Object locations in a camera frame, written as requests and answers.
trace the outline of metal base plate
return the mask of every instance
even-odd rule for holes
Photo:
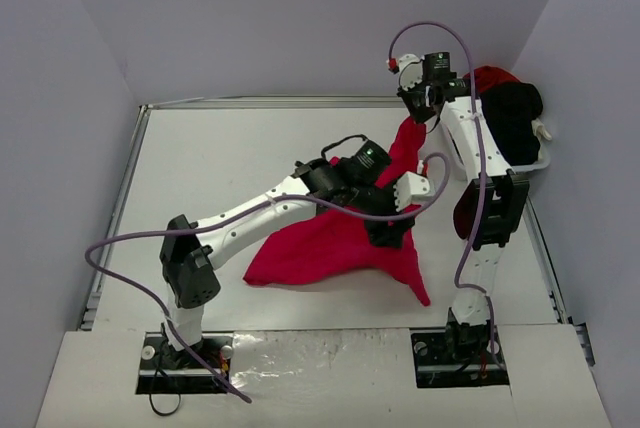
[[[486,348],[469,360],[455,360],[447,350],[444,331],[412,330],[411,346],[418,388],[509,385],[508,373]],[[497,357],[504,365],[502,352]]]
[[[161,333],[148,333],[145,337],[138,370],[136,394],[216,394],[226,393],[206,369],[184,351],[176,352]],[[224,372],[229,380],[229,347],[233,337],[229,335],[204,335],[197,353],[218,373]]]

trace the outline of white floor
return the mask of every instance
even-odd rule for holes
[[[185,213],[190,219],[232,208],[275,185],[320,149],[348,134],[365,133],[384,147],[393,141],[405,109],[328,108],[262,110],[172,110],[153,112],[129,193],[120,233],[158,229]],[[338,153],[351,154],[357,142]],[[444,148],[441,134],[429,135],[423,152]],[[430,168],[441,180],[438,162]],[[442,200],[418,218],[413,230],[432,305],[425,308],[411,290],[377,271],[362,271],[304,287],[250,287],[242,281],[256,244],[219,270],[220,295],[206,307],[206,330],[293,330],[443,326],[454,295],[453,272],[463,245],[452,212],[465,183],[451,180]],[[553,323],[526,227],[506,247],[496,282],[499,324]],[[161,240],[115,247],[110,268],[156,292],[165,285],[158,260]],[[122,283],[107,280],[95,330],[157,330],[154,303]]]
[[[395,101],[375,108],[340,103],[224,109],[218,102],[216,109],[153,112],[119,232],[163,228],[181,213],[198,219],[224,211],[349,134],[388,147],[405,117]],[[436,130],[424,154],[442,141]],[[430,176],[441,175],[434,163]],[[462,251],[451,213],[463,188],[452,180],[413,230],[430,307],[371,270],[305,287],[248,287],[242,275],[258,246],[218,271],[222,292],[207,305],[204,328],[235,332],[232,381],[252,405],[229,395],[190,395],[176,415],[154,415],[147,397],[134,393],[144,334],[158,330],[160,312],[136,290],[106,280],[94,330],[64,339],[38,428],[609,427],[573,327],[556,323],[524,223],[505,250],[494,294],[511,385],[415,387],[408,328],[445,323]],[[160,243],[118,245],[110,268],[164,293]],[[173,396],[158,398],[164,409],[174,403]]]
[[[189,395],[163,419],[134,394],[142,334],[72,332],[37,427],[609,428],[573,327],[500,334],[510,387],[419,390],[408,330],[236,333],[232,379],[253,404]],[[176,403],[155,399],[163,410]]]

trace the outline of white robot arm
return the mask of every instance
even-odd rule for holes
[[[472,112],[470,82],[451,72],[449,58],[447,52],[423,57],[409,54],[389,60],[389,69],[399,75],[398,96],[412,118],[424,123],[437,117],[436,123],[442,123],[450,134],[465,167],[469,185],[454,210],[454,225],[458,236],[472,243],[473,249],[461,272],[462,288],[456,293],[447,324],[451,351],[456,358],[464,359],[477,350],[478,344],[486,346],[489,340],[491,314],[486,297],[493,292],[503,248],[518,227],[529,182],[525,176],[515,174],[500,153],[480,100],[476,100],[476,113]],[[484,150],[480,150],[476,121],[480,123]],[[480,198],[483,151],[485,201],[479,230],[470,239]]]
[[[205,228],[265,202],[271,203],[270,207],[256,210],[215,231],[165,237],[160,259],[168,287],[167,306],[181,338],[188,345],[195,345],[202,339],[204,304],[220,291],[216,270],[256,241],[286,226],[309,220],[319,212],[311,201],[276,201],[275,197],[313,195],[372,215],[395,215],[410,204],[424,202],[431,194],[429,182],[416,173],[405,173],[383,188],[375,186],[390,162],[389,155],[365,137],[365,143],[354,156],[341,158],[335,165],[324,158],[297,163],[295,172],[280,184],[229,211],[193,223],[189,223],[184,215],[171,220],[170,230]],[[403,235],[413,226],[414,219],[364,224],[372,245],[400,248]],[[165,333],[173,349],[181,351],[183,346],[171,330],[165,330]]]

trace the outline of black cloth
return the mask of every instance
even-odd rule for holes
[[[531,121],[542,114],[542,98],[529,83],[506,82],[480,95],[489,130],[511,165],[530,165],[538,160],[540,141]]]

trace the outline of pink cloth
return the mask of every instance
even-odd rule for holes
[[[415,172],[425,138],[426,126],[407,118],[389,150],[391,165],[376,184],[382,187],[406,171]],[[257,286],[304,285],[363,268],[388,273],[409,285],[423,305],[431,304],[411,231],[405,233],[400,250],[371,246],[363,221],[336,211],[272,234],[249,265],[244,280]]]

